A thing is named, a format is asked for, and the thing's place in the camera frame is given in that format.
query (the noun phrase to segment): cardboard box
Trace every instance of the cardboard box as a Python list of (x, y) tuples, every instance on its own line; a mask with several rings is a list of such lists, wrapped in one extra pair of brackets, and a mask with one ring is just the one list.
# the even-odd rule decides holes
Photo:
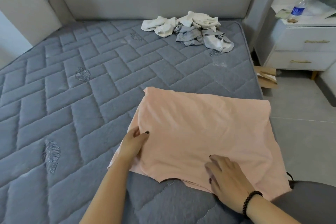
[(260, 87), (270, 89), (278, 88), (277, 79), (275, 78), (277, 70), (275, 68), (254, 66), (254, 71), (258, 75), (258, 82)]

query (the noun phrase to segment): quilted stitching pattern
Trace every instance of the quilted stitching pattern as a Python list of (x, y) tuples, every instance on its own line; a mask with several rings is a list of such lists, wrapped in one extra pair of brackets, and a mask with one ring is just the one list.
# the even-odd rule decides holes
[[(236, 22), (221, 22), (235, 43), (223, 55), (141, 22), (73, 23), (0, 70), (0, 223), (78, 223), (147, 86), (262, 98)], [(46, 141), (60, 150), (54, 173)], [(124, 212), (124, 223), (242, 221), (206, 192), (135, 173)]]

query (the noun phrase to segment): nightstand leg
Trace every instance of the nightstand leg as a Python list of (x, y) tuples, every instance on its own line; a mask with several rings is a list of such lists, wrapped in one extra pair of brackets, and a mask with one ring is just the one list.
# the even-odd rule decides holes
[(311, 75), (311, 79), (314, 81), (316, 76), (317, 76), (317, 71), (313, 71)]

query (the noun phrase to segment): tile floor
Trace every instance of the tile floor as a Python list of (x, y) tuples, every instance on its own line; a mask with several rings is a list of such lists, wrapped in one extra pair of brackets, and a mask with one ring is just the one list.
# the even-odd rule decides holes
[(295, 180), (336, 186), (336, 107), (311, 72), (281, 70), (278, 89), (263, 89), (286, 169)]

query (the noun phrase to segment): water bottle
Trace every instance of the water bottle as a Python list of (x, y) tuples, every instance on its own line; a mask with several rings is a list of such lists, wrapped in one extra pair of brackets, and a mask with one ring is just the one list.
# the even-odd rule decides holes
[(303, 13), (306, 7), (307, 7), (307, 0), (297, 1), (287, 21), (292, 23), (298, 22), (301, 14)]

